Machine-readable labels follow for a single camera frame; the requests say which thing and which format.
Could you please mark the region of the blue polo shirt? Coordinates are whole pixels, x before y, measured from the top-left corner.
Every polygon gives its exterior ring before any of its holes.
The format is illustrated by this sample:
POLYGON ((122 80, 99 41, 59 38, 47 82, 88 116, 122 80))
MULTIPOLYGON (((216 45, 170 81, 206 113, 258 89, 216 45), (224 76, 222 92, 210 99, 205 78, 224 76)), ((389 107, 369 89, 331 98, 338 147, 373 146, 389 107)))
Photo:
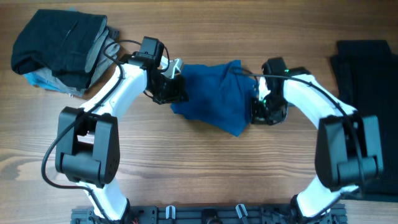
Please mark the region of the blue polo shirt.
POLYGON ((238 137, 251 118, 251 99, 257 94, 254 79, 231 73, 240 60, 206 66, 185 64, 181 76, 189 100, 171 104, 175 114, 200 120, 238 137))

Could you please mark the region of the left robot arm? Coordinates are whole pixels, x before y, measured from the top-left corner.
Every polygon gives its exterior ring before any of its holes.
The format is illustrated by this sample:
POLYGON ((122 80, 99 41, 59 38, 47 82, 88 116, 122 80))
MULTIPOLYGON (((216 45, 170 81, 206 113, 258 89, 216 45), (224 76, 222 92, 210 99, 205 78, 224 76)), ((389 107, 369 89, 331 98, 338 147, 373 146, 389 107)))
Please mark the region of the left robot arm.
POLYGON ((92 223, 135 223, 129 200, 115 178, 120 163, 118 121, 141 93, 158 105, 188 101, 182 63, 171 60, 165 45, 143 38, 140 49, 115 61, 114 75, 79 108, 66 107, 58 119, 55 168, 84 190, 94 208, 92 223))

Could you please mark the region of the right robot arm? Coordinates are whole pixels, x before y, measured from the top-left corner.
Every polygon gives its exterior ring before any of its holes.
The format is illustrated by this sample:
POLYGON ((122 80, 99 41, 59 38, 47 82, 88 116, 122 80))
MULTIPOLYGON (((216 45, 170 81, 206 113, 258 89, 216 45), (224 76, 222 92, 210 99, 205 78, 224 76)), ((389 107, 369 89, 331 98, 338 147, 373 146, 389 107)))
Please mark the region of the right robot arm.
POLYGON ((262 210, 263 218, 286 223, 338 222, 336 204, 346 196, 362 196, 364 186, 383 172, 379 122, 326 91, 304 67, 288 69, 271 58, 256 75, 259 94, 252 99, 251 122, 283 122, 296 106, 316 127, 316 176, 282 208, 262 210))

